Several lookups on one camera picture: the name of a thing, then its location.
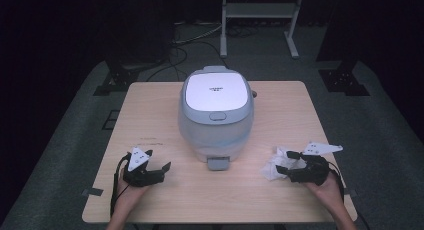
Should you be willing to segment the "person's left hand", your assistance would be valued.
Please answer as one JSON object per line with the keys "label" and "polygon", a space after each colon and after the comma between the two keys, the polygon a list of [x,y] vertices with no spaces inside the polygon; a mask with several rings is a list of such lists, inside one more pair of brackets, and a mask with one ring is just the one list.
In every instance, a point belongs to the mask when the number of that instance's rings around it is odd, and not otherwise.
{"label": "person's left hand", "polygon": [[123,179],[124,170],[120,171],[118,179],[118,196],[116,207],[134,207],[138,204],[142,196],[147,192],[148,187],[134,187]]}

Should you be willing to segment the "white bubble wrap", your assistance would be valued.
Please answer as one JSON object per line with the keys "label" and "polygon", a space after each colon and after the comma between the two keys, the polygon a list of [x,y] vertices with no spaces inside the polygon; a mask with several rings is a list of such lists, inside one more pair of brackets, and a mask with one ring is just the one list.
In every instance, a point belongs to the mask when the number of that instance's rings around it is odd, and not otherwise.
{"label": "white bubble wrap", "polygon": [[288,170],[303,169],[306,166],[306,162],[301,158],[292,158],[290,154],[294,154],[294,151],[286,149],[284,147],[276,147],[274,154],[260,169],[260,173],[269,181],[276,179],[285,179],[286,175],[281,174],[277,171],[277,167],[281,166]]}

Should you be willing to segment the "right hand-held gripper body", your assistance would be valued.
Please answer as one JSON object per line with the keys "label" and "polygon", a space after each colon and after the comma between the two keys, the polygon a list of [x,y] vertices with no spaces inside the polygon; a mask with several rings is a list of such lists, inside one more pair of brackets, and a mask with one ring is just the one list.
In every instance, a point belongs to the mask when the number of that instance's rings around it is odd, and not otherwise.
{"label": "right hand-held gripper body", "polygon": [[330,168],[330,162],[323,155],[342,151],[341,145],[330,145],[318,142],[309,142],[302,153],[301,159],[306,162],[303,169],[288,170],[288,176],[292,182],[315,183],[321,185],[330,172],[340,176],[336,169]]}

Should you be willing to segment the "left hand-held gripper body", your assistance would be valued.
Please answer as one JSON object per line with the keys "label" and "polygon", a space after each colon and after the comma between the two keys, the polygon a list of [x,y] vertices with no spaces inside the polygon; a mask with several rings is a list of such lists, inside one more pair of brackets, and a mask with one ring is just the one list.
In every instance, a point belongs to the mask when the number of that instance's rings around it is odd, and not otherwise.
{"label": "left hand-held gripper body", "polygon": [[162,168],[149,171],[147,165],[149,156],[139,147],[134,147],[127,156],[128,162],[124,167],[123,179],[134,187],[145,187],[161,183],[165,179]]}

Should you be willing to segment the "white metal stand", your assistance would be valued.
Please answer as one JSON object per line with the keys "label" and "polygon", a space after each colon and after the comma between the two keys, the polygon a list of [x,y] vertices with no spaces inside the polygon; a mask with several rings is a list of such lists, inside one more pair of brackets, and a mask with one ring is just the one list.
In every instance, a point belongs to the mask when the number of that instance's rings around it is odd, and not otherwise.
{"label": "white metal stand", "polygon": [[290,26],[284,32],[284,37],[293,59],[300,57],[293,40],[293,34],[301,9],[302,0],[293,3],[231,3],[222,0],[221,7],[221,35],[220,51],[222,58],[226,58],[227,53],[227,21],[229,19],[258,18],[258,19],[289,19]]}

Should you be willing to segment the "white trash bin grey lid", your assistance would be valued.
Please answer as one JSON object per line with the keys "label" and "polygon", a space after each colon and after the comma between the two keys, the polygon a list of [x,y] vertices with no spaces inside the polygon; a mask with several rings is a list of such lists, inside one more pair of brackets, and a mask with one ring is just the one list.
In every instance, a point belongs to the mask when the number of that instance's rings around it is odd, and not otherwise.
{"label": "white trash bin grey lid", "polygon": [[228,169],[242,152],[254,122],[255,97],[247,80],[224,66],[206,66],[183,83],[179,131],[209,170]]}

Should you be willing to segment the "grey tape strip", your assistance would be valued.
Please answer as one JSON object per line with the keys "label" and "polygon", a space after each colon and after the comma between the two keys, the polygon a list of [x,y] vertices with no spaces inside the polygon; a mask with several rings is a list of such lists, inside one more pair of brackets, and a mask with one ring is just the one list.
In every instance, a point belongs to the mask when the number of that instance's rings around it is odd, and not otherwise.
{"label": "grey tape strip", "polygon": [[103,190],[102,189],[98,189],[98,188],[87,188],[87,189],[84,189],[82,191],[81,195],[82,196],[86,196],[86,197],[88,197],[90,195],[101,196],[102,193],[103,193]]}

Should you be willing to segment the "person's right hand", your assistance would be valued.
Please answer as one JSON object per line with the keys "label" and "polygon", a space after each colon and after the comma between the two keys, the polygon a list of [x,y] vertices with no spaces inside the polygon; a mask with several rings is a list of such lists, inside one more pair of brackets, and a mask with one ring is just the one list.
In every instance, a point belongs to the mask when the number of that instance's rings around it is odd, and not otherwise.
{"label": "person's right hand", "polygon": [[304,186],[330,213],[338,212],[344,207],[337,178],[333,173],[329,173],[326,180],[321,185],[304,183]]}

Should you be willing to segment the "black stand base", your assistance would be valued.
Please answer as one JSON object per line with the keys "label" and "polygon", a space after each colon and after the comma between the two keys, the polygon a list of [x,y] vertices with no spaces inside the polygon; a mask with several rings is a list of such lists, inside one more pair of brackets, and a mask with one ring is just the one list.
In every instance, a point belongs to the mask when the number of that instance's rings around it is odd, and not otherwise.
{"label": "black stand base", "polygon": [[96,87],[94,96],[107,96],[112,92],[126,92],[130,85],[137,81],[139,74],[164,63],[164,60],[154,62],[106,60],[108,73],[103,83]]}
{"label": "black stand base", "polygon": [[369,96],[365,86],[353,74],[356,63],[356,60],[343,60],[336,69],[320,69],[319,74],[326,89],[346,96]]}

